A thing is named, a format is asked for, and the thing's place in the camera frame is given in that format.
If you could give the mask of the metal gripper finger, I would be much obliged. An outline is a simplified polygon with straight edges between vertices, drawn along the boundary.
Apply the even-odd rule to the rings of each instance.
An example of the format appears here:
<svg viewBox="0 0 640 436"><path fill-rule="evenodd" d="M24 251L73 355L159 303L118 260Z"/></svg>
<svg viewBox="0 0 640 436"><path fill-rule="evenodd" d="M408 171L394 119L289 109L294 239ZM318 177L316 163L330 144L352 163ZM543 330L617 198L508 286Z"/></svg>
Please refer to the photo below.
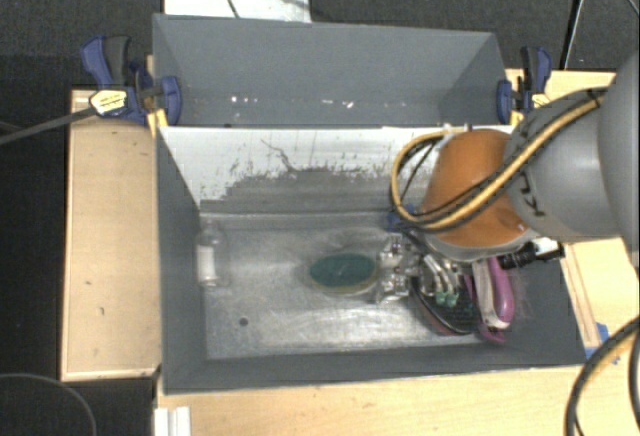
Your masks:
<svg viewBox="0 0 640 436"><path fill-rule="evenodd" d="M376 282L373 301L375 303L389 303L409 297L411 280L410 276L400 273L382 275Z"/></svg>
<svg viewBox="0 0 640 436"><path fill-rule="evenodd" d="M382 269L406 273L415 263L417 252L404 236L389 236L382 249Z"/></svg>

